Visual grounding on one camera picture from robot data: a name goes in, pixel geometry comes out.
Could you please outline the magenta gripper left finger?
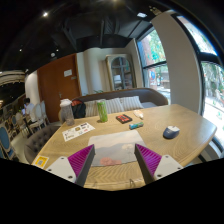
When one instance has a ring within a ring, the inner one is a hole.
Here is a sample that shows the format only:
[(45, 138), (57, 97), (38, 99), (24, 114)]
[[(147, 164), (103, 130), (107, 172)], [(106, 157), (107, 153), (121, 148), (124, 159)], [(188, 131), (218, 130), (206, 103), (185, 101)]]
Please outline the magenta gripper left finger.
[(69, 157), (59, 157), (47, 171), (83, 187), (94, 156), (95, 147), (90, 145)]

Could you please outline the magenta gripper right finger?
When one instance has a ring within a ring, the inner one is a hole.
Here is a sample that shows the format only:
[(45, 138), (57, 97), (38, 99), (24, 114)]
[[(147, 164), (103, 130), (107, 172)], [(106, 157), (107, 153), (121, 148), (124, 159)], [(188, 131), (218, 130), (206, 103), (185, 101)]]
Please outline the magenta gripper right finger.
[(146, 184), (182, 169), (182, 166), (170, 155), (161, 156), (140, 144), (135, 145), (134, 154)]

